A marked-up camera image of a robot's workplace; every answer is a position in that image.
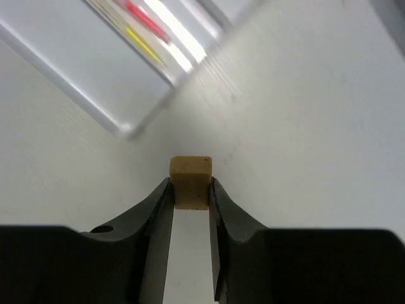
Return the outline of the yellow pen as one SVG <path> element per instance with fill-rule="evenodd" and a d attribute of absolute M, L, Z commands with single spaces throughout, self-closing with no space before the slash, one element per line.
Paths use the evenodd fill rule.
<path fill-rule="evenodd" d="M 130 40 L 130 42 L 137 47 L 143 55 L 145 55 L 149 60 L 153 61 L 155 64 L 165 67 L 165 63 L 162 59 L 155 53 L 151 46 L 149 46 L 131 27 L 125 26 L 124 34 Z"/>

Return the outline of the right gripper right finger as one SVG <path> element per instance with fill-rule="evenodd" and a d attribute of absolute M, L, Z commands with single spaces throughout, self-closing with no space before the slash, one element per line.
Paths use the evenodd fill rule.
<path fill-rule="evenodd" d="M 384 229 L 267 227 L 209 187 L 219 303 L 403 303 L 404 243 Z"/>

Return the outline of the pink pen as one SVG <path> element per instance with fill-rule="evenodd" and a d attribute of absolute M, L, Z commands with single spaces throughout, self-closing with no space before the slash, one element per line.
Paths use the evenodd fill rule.
<path fill-rule="evenodd" d="M 170 42 L 170 38 L 165 33 L 165 31 L 150 17 L 148 17 L 146 13 L 143 12 L 138 6 L 133 4 L 130 0 L 115 1 L 115 3 L 119 5 L 123 10 L 125 10 L 127 13 L 129 13 L 132 16 L 132 18 L 136 19 L 157 38 L 161 39 L 166 44 Z"/>

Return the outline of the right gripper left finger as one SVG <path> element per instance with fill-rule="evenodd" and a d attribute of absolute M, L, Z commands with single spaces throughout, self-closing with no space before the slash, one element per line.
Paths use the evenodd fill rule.
<path fill-rule="evenodd" d="M 2 303 L 161 303 L 173 222 L 164 179 L 144 200 L 89 232 L 1 227 Z"/>

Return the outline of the tan eraser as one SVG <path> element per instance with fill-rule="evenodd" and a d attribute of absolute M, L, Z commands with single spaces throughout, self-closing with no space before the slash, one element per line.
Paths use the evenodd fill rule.
<path fill-rule="evenodd" d="M 175 156 L 170 161 L 170 181 L 177 210 L 208 210 L 212 158 Z"/>

